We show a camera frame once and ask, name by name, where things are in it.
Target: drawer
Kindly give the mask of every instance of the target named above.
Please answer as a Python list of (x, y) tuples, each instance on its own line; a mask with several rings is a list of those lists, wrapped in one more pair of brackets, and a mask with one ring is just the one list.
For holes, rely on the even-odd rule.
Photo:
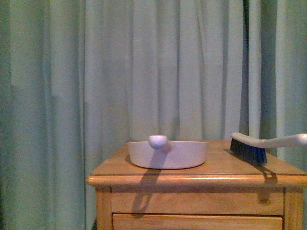
[(112, 189), (112, 213), (283, 215), (282, 188)]
[(114, 214), (114, 230), (282, 230), (281, 217)]

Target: wooden nightstand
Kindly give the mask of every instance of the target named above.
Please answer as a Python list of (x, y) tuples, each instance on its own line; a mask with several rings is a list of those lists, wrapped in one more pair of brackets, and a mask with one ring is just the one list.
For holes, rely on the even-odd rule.
[(301, 230), (307, 173), (268, 154), (254, 167), (230, 141), (208, 140), (207, 161), (181, 170), (140, 168), (127, 145), (87, 178), (99, 230)]

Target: white brush handle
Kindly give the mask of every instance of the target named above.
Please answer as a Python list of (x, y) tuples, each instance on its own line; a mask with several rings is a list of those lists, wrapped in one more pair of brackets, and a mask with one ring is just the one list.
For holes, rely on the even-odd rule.
[(303, 146), (303, 145), (307, 146), (306, 133), (286, 136), (283, 138), (268, 139), (268, 140), (252, 138), (242, 133), (233, 133), (231, 137), (244, 144), (264, 149), (279, 148), (279, 147), (294, 147), (294, 146)]

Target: teal curtain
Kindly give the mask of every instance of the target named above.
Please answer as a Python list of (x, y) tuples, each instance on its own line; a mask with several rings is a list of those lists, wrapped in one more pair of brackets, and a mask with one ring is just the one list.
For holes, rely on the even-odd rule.
[[(85, 178), (128, 140), (307, 133), (306, 1), (2, 0), (0, 9), (5, 230), (92, 229)], [(306, 147), (271, 153), (307, 170)]]

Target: blue bristles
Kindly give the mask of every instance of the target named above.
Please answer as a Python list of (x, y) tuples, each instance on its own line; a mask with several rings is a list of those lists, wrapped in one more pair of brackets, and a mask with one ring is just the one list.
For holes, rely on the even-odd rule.
[(255, 166), (262, 166), (267, 163), (265, 149), (253, 147), (244, 144), (238, 140), (232, 139), (230, 150), (238, 157), (242, 158), (247, 163)]

